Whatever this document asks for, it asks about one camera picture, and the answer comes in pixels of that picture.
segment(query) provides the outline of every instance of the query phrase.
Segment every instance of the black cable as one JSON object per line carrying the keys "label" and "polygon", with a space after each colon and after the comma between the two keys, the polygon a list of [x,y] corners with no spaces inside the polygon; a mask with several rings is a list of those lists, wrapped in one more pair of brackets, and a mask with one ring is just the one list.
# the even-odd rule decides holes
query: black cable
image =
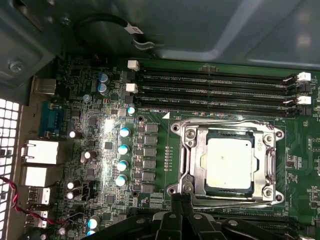
{"label": "black cable", "polygon": [[[85,16],[84,18],[77,21],[72,27],[74,37],[81,47],[91,50],[91,45],[80,35],[80,28],[83,28],[89,24],[93,24],[97,22],[114,23],[119,25],[122,28],[125,28],[128,26],[128,22],[126,20],[111,14],[93,13],[88,16]],[[139,43],[147,42],[143,34],[134,33],[132,34],[132,37],[135,41]]]}

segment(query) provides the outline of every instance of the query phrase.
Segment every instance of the capacitor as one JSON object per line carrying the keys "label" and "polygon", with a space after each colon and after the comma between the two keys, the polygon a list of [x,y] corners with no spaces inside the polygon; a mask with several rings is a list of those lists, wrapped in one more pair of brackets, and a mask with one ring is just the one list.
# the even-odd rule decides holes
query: capacitor
{"label": "capacitor", "polygon": [[100,223],[100,218],[97,215],[93,215],[88,221],[88,228],[95,229],[98,227],[99,223]]}
{"label": "capacitor", "polygon": [[86,233],[86,236],[88,237],[88,236],[90,236],[90,235],[92,235],[92,234],[95,234],[95,233],[98,232],[98,231],[99,231],[98,228],[91,229],[90,231],[88,231],[88,232]]}
{"label": "capacitor", "polygon": [[125,155],[129,152],[130,148],[127,145],[121,145],[118,147],[118,153],[120,155]]}
{"label": "capacitor", "polygon": [[128,167],[128,162],[125,160],[121,160],[120,162],[118,162],[118,164],[116,165],[116,169],[118,169],[118,171],[123,172],[124,170],[126,170]]}
{"label": "capacitor", "polygon": [[72,191],[68,192],[66,194],[66,198],[71,200],[71,199],[74,199],[76,196],[79,196],[80,195],[80,190],[79,188],[74,188],[72,189]]}
{"label": "capacitor", "polygon": [[136,109],[133,106],[130,106],[130,107],[128,107],[126,112],[128,113],[129,116],[133,116],[136,114]]}
{"label": "capacitor", "polygon": [[108,85],[110,83],[110,79],[107,74],[105,73],[100,73],[98,76],[98,79],[100,83],[104,83],[105,85]]}
{"label": "capacitor", "polygon": [[67,234],[67,232],[71,229],[71,224],[70,223],[66,223],[65,225],[63,225],[62,227],[59,228],[58,230],[58,234],[60,236],[64,236]]}
{"label": "capacitor", "polygon": [[118,187],[122,187],[123,185],[126,184],[126,181],[127,181],[127,176],[121,174],[115,179],[115,185],[117,185]]}
{"label": "capacitor", "polygon": [[82,139],[84,136],[82,134],[82,132],[79,132],[79,131],[71,131],[69,133],[69,137],[71,139]]}
{"label": "capacitor", "polygon": [[86,159],[95,159],[98,156],[98,153],[96,151],[86,151],[84,153],[84,157]]}
{"label": "capacitor", "polygon": [[81,185],[80,180],[76,179],[76,180],[73,180],[71,182],[68,182],[68,184],[66,185],[66,188],[71,190],[71,189],[79,187],[80,185]]}
{"label": "capacitor", "polygon": [[89,103],[91,101],[91,96],[89,94],[85,94],[82,99],[85,103]]}
{"label": "capacitor", "polygon": [[120,129],[120,136],[123,137],[123,138],[126,138],[126,137],[129,137],[130,134],[131,134],[131,131],[129,128],[127,127],[123,127]]}
{"label": "capacitor", "polygon": [[106,95],[109,92],[107,85],[100,83],[96,88],[101,95]]}

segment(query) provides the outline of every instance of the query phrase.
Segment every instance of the ram slot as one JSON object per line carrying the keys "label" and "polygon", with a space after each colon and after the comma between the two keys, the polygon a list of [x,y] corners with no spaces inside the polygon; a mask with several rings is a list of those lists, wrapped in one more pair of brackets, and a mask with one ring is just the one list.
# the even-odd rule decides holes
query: ram slot
{"label": "ram slot", "polygon": [[145,81],[143,84],[140,84],[143,87],[170,87],[170,88],[196,88],[204,89],[208,91],[233,91],[239,93],[254,93],[254,94],[271,94],[277,96],[285,96],[286,89],[282,86],[271,87],[270,85],[252,85],[247,84],[246,82],[211,82],[211,81],[189,81],[189,80],[151,80]]}
{"label": "ram slot", "polygon": [[169,99],[189,99],[193,101],[206,102],[228,102],[232,104],[249,104],[273,107],[286,107],[283,103],[284,98],[270,98],[270,97],[254,97],[254,96],[239,96],[239,95],[222,95],[202,92],[189,91],[163,91],[163,90],[149,90],[144,89],[142,93],[137,95],[137,98],[169,98]]}
{"label": "ram slot", "polygon": [[200,72],[192,70],[176,70],[176,69],[156,69],[148,68],[143,71],[143,77],[159,76],[161,78],[183,79],[183,78],[195,78],[206,80],[228,80],[234,82],[249,82],[249,83],[265,83],[281,85],[284,77],[278,76],[259,76],[259,75],[247,75],[247,74],[233,74],[223,72]]}
{"label": "ram slot", "polygon": [[243,106],[230,106],[230,105],[211,105],[198,102],[182,102],[175,100],[175,102],[169,102],[168,100],[161,99],[139,99],[136,102],[138,108],[146,109],[158,109],[158,110],[180,110],[189,112],[222,112],[229,114],[241,114],[241,115],[258,115],[267,117],[282,117],[291,118],[296,115],[295,108],[288,109],[268,109],[268,108],[244,108]]}

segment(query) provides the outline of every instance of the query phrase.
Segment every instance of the chip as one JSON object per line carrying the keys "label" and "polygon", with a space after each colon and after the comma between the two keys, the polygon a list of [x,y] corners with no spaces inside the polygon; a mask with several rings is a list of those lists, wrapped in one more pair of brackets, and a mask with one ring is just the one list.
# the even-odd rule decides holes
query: chip
{"label": "chip", "polygon": [[151,147],[145,147],[143,149],[143,155],[145,157],[155,157],[157,155],[157,149]]}
{"label": "chip", "polygon": [[73,119],[78,119],[81,115],[81,112],[79,110],[72,110],[71,111],[71,117]]}
{"label": "chip", "polygon": [[113,147],[113,143],[112,143],[112,142],[106,141],[106,142],[104,143],[104,149],[112,150],[112,147]]}
{"label": "chip", "polygon": [[111,219],[111,212],[104,212],[102,213],[102,220],[109,221]]}
{"label": "chip", "polygon": [[143,168],[144,169],[155,169],[156,168],[156,160],[143,160]]}
{"label": "chip", "polygon": [[158,137],[157,136],[145,136],[144,143],[149,144],[149,145],[156,145],[158,143]]}
{"label": "chip", "polygon": [[142,137],[138,137],[135,141],[137,144],[144,144],[144,139]]}
{"label": "chip", "polygon": [[116,114],[118,114],[118,110],[117,109],[111,109],[110,114],[116,115]]}
{"label": "chip", "polygon": [[143,194],[153,194],[154,193],[154,185],[143,183],[141,186],[141,193]]}
{"label": "chip", "polygon": [[90,117],[89,119],[88,119],[88,125],[90,125],[90,126],[95,126],[95,125],[97,125],[97,118],[96,117]]}
{"label": "chip", "polygon": [[115,202],[115,195],[105,195],[105,202],[107,204],[113,204]]}
{"label": "chip", "polygon": [[146,133],[157,133],[158,132],[158,125],[157,124],[146,124],[145,125],[145,132]]}
{"label": "chip", "polygon": [[93,177],[95,174],[95,170],[93,168],[89,168],[86,170],[86,175],[89,177]]}
{"label": "chip", "polygon": [[119,81],[120,80],[120,74],[113,74],[112,75],[112,80]]}
{"label": "chip", "polygon": [[142,178],[142,174],[141,174],[140,172],[135,172],[135,173],[133,174],[133,177],[134,177],[135,179],[141,179],[141,178]]}
{"label": "chip", "polygon": [[144,132],[145,132],[145,128],[144,128],[143,126],[138,126],[138,127],[136,128],[136,131],[137,131],[138,133],[144,133]]}
{"label": "chip", "polygon": [[118,116],[119,116],[119,117],[125,117],[125,116],[127,116],[127,109],[125,109],[125,108],[119,109],[119,110],[118,110]]}
{"label": "chip", "polygon": [[142,161],[135,161],[135,162],[134,162],[134,166],[135,166],[136,168],[141,168],[142,165],[143,165]]}
{"label": "chip", "polygon": [[141,190],[141,185],[134,184],[134,185],[132,186],[132,190],[134,190],[134,191],[140,191],[140,190]]}
{"label": "chip", "polygon": [[144,154],[144,151],[142,149],[136,149],[134,153],[135,155],[142,156]]}
{"label": "chip", "polygon": [[110,100],[111,101],[118,101],[119,95],[117,93],[111,94]]}
{"label": "chip", "polygon": [[155,180],[155,173],[153,171],[144,171],[142,173],[142,181],[153,182]]}

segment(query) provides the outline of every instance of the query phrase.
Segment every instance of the integrated circuit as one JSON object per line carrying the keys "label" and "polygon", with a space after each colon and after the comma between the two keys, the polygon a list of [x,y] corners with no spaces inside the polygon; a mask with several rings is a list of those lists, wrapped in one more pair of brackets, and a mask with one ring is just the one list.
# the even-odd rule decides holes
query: integrated circuit
{"label": "integrated circuit", "polygon": [[97,122],[98,122],[98,119],[94,116],[89,117],[89,119],[88,119],[88,125],[90,125],[90,126],[96,126]]}
{"label": "integrated circuit", "polygon": [[102,220],[103,221],[109,221],[111,219],[111,213],[110,212],[104,212],[102,214]]}
{"label": "integrated circuit", "polygon": [[157,124],[154,123],[148,123],[145,125],[145,132],[149,134],[156,134],[159,130],[159,127]]}
{"label": "integrated circuit", "polygon": [[106,142],[104,143],[104,149],[106,149],[106,150],[111,150],[112,147],[113,147],[113,143],[112,143],[111,141],[106,141]]}
{"label": "integrated circuit", "polygon": [[157,149],[151,147],[145,147],[143,149],[143,155],[145,157],[155,157],[157,155]]}
{"label": "integrated circuit", "polygon": [[158,143],[157,136],[145,136],[144,137],[144,144],[147,145],[156,145]]}
{"label": "integrated circuit", "polygon": [[142,181],[153,182],[156,174],[153,171],[144,171],[142,173]]}
{"label": "integrated circuit", "polygon": [[105,195],[105,202],[107,204],[113,204],[115,202],[115,195]]}
{"label": "integrated circuit", "polygon": [[111,101],[118,101],[119,100],[119,95],[117,93],[112,93],[110,97]]}
{"label": "integrated circuit", "polygon": [[155,186],[153,184],[143,183],[141,185],[141,193],[143,194],[153,194]]}
{"label": "integrated circuit", "polygon": [[144,169],[155,169],[156,168],[156,160],[150,160],[150,159],[143,160],[143,168]]}

